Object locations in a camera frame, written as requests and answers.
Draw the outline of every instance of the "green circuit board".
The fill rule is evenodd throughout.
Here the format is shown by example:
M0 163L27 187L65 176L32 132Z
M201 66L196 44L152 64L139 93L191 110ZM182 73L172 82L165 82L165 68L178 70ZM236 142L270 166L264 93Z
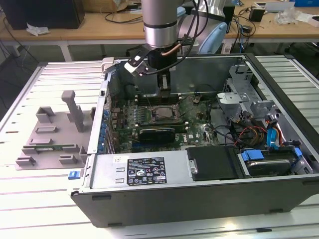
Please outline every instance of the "green circuit board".
M208 101L194 103L195 96L184 97L175 105L138 106L127 101L112 110L116 153L184 150L187 147L218 145L217 137L208 125ZM174 129L170 143L139 141L142 129Z

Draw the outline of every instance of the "blue cable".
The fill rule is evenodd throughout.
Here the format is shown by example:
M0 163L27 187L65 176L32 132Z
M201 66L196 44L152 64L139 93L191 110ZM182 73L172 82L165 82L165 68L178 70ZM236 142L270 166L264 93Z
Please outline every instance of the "blue cable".
M234 17L234 20L235 20L235 22L240 26L240 30L241 30L241 35L243 35L243 26L236 20L236 18ZM244 48L244 46L243 46L243 39L241 38L240 39L240 50L239 50L239 53L241 53L241 51L242 51L242 49Z
M243 35L244 32L243 32L243 26L240 25L240 29L241 29L241 34ZM240 39L240 51L239 53L241 53L241 51L244 49L244 46L243 46L243 38Z

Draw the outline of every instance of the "gray plastic stand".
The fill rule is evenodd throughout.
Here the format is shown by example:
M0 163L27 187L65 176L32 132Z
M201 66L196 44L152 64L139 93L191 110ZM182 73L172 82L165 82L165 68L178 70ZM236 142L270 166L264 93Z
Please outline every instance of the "gray plastic stand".
M16 160L17 170L82 168L87 158L92 128L92 111L76 106L74 91L64 91L62 100L70 113L54 113L40 107L38 123Z

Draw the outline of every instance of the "metal slotted table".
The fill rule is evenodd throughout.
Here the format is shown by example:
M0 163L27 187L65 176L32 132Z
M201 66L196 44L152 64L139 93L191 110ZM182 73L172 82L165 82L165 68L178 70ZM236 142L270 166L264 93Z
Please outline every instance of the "metal slotted table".
M315 78L294 59L257 58L318 131L319 89ZM103 79L101 61L40 66L0 123L1 238L319 237L319 195L290 213L99 229L68 196L69 189L79 186L77 180L67 179L71 169L16 171L15 159L37 122L38 107L51 106L55 112L65 112L67 106L60 98L62 91L74 90L75 102L88 111L97 102ZM262 91L271 99L266 90Z

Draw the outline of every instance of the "blue tab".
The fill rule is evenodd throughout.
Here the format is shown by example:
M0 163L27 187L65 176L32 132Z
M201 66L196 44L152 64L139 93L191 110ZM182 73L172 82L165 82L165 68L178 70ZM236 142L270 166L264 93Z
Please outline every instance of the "blue tab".
M101 130L100 130L100 134L101 134L102 136L105 136L105 134L106 134L106 133L105 133L105 129L101 129Z
M99 143L100 143L100 144L104 143L104 138L103 138L102 136L99 137Z
M241 154L241 156L244 161L263 160L265 158L260 150L246 150Z
M295 148L295 153L296 153L298 158L301 158L301 156L303 155L303 153L300 151L299 148Z
M270 128L267 132L267 145L268 147L273 147L274 149L278 149L276 145L277 131L273 128Z
M109 112L108 112L107 110L104 110L104 111L103 111L103 116L104 116L104 117L108 117L108 116L109 116Z
M103 151L103 146L102 145L98 145L98 150Z
M71 171L68 176L69 180L80 179L80 178L81 178L80 171Z

